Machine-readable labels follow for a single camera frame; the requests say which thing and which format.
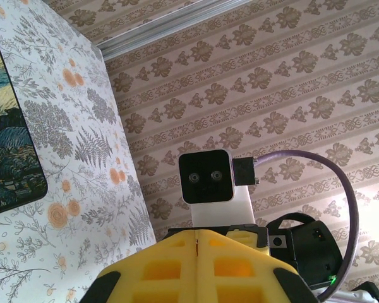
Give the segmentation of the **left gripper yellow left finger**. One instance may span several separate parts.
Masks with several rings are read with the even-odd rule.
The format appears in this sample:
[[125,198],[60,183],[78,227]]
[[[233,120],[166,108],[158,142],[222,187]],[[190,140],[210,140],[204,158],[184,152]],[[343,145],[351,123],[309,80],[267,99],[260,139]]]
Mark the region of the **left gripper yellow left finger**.
[[81,302],[196,302],[196,235],[185,230],[104,268]]

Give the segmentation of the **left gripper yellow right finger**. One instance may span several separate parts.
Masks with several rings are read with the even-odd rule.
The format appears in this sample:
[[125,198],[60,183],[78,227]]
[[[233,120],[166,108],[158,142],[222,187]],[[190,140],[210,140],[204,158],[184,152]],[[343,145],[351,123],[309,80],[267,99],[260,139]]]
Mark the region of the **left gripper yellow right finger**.
[[318,302],[291,265],[211,230],[197,238],[198,302]]

